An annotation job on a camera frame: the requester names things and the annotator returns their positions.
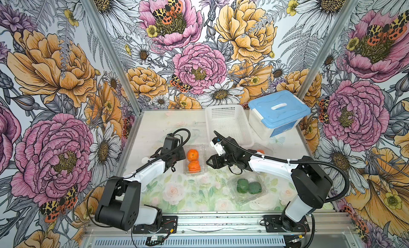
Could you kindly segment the clear clamshell container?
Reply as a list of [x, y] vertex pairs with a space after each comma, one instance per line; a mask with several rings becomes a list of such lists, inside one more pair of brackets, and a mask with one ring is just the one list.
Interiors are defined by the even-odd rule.
[[185, 146], [183, 170], [186, 175], [199, 175], [207, 172], [206, 148], [204, 145]]
[[267, 148], [263, 145], [260, 144], [254, 144], [251, 148], [252, 150], [255, 150], [257, 153], [259, 154], [264, 154], [264, 155], [268, 155], [268, 156], [273, 156], [274, 152], [272, 149]]

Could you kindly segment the white perforated plastic basket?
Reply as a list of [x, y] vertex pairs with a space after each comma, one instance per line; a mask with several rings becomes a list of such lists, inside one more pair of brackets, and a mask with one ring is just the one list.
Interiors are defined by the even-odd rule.
[[224, 137], [232, 137], [243, 148], [254, 145], [251, 128], [245, 110], [240, 105], [219, 105], [204, 110], [208, 143], [217, 131]]

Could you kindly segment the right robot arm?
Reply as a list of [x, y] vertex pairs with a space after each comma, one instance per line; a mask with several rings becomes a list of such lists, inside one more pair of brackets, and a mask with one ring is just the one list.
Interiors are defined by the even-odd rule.
[[207, 160], [213, 169], [237, 166], [240, 170], [267, 173], [292, 182], [297, 196], [284, 208], [277, 225], [292, 231], [307, 214], [323, 207], [333, 181], [316, 161], [308, 156], [300, 160], [282, 160], [255, 150], [240, 147], [231, 138], [214, 138], [210, 146], [216, 154]]

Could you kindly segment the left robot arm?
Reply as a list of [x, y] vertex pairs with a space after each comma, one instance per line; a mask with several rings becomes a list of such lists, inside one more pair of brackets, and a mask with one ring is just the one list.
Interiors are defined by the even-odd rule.
[[153, 179], [174, 170], [178, 161], [186, 159], [183, 146], [189, 140], [169, 134], [163, 147], [134, 172], [123, 177], [112, 177], [107, 180], [99, 200], [94, 220], [108, 227], [129, 231], [133, 227], [157, 232], [163, 225], [163, 213], [158, 207], [141, 204], [141, 194]]

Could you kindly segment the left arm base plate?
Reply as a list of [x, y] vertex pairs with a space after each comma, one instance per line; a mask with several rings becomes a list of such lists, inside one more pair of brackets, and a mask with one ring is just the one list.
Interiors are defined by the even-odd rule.
[[175, 234], [178, 226], [178, 216], [162, 216], [152, 225], [134, 225], [133, 234]]

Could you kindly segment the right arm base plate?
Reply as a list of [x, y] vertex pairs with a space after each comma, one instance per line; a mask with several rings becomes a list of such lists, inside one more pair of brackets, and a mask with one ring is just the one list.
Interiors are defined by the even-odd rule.
[[287, 216], [281, 215], [264, 215], [262, 222], [268, 233], [308, 233], [310, 227], [306, 217], [302, 217], [301, 221], [295, 222]]

